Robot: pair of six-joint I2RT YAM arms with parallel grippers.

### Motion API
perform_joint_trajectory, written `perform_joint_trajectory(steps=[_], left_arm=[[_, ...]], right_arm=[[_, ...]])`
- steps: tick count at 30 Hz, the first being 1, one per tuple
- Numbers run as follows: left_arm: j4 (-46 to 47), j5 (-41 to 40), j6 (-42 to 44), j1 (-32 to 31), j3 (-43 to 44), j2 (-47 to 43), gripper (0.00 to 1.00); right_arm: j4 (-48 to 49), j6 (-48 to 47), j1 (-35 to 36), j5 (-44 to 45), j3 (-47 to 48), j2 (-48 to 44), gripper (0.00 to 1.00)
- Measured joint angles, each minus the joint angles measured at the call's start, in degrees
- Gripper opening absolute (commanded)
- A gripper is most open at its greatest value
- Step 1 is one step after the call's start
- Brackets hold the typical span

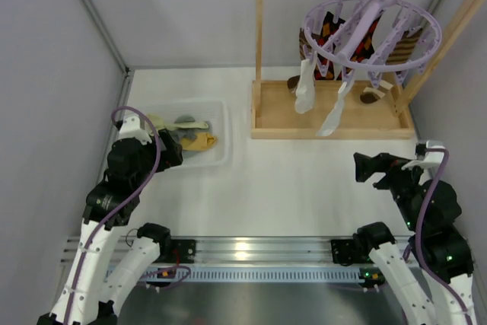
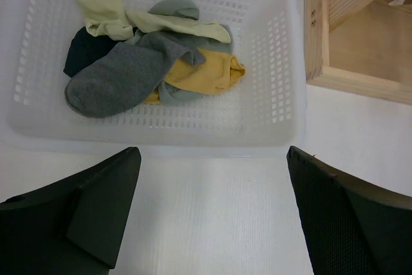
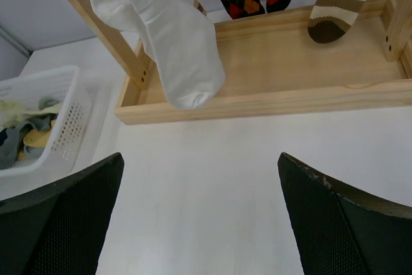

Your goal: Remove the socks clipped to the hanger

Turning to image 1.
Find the white sock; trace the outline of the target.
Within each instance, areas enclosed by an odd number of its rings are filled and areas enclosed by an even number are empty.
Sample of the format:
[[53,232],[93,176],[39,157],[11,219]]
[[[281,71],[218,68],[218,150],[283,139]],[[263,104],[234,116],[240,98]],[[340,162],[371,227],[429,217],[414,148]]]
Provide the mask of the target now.
[[337,94],[337,100],[333,106],[333,109],[327,115],[322,126],[317,131],[317,136],[327,137],[332,135],[340,124],[342,111],[345,106],[345,97],[350,92],[352,87],[351,82],[343,82],[340,86]]
[[313,109],[315,103],[314,84],[315,63],[309,59],[301,61],[300,76],[295,89],[296,100],[294,109],[299,114],[304,114]]

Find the brown striped sock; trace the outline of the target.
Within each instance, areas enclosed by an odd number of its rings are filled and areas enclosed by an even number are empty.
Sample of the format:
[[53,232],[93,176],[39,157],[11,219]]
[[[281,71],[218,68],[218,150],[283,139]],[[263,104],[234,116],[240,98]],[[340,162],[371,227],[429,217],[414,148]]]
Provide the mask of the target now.
[[[402,64],[409,60],[415,45],[419,41],[423,32],[422,26],[417,26],[404,32],[400,41],[397,42],[393,51],[387,57],[387,65]],[[360,101],[363,104],[374,104],[384,98],[393,88],[393,83],[382,78],[378,88],[366,87],[360,95]]]

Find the purple round clip hanger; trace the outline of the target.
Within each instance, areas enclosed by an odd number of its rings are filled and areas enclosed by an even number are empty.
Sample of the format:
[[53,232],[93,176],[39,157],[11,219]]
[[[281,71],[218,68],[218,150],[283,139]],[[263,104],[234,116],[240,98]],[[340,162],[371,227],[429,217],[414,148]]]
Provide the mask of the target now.
[[349,86],[364,72],[374,90],[388,72],[398,84],[422,72],[441,41],[437,20],[404,0],[321,2],[305,15],[299,36],[302,64],[314,78]]

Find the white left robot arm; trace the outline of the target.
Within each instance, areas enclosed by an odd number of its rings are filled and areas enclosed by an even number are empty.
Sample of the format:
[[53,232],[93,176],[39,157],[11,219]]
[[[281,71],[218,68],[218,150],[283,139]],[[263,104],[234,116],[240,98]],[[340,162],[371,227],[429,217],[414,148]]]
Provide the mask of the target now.
[[53,309],[39,324],[116,324],[130,292],[147,268],[173,252],[170,229],[145,223],[112,272],[115,247],[140,202],[140,187],[153,174],[183,162],[182,148],[166,129],[147,142],[115,141],[103,179],[89,192],[70,273]]

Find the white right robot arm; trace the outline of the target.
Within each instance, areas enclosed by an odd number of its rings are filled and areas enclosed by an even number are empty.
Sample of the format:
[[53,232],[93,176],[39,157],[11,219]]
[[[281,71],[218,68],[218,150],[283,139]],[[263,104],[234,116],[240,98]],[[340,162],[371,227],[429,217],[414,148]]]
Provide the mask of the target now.
[[390,192],[413,233],[404,251],[382,221],[353,235],[359,255],[380,270],[410,324],[477,322],[473,255],[454,226],[462,209],[454,188],[441,180],[449,157],[444,146],[429,142],[417,145],[413,159],[353,155],[356,182],[382,174],[374,188]]

